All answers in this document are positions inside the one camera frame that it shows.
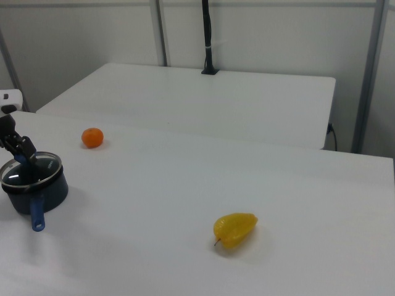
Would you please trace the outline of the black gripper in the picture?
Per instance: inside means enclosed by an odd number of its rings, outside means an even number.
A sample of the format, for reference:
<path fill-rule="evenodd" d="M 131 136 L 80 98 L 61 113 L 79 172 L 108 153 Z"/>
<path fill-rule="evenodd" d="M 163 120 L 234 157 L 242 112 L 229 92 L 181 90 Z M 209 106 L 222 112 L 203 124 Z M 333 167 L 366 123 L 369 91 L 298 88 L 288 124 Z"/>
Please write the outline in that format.
<path fill-rule="evenodd" d="M 12 139 L 8 136 L 16 135 L 15 120 L 11 114 L 7 114 L 0 118 L 0 137 L 1 148 L 14 153 Z M 15 136 L 15 151 L 14 160 L 21 164 L 35 164 L 36 163 L 36 148 L 31 139 L 27 136 Z"/>

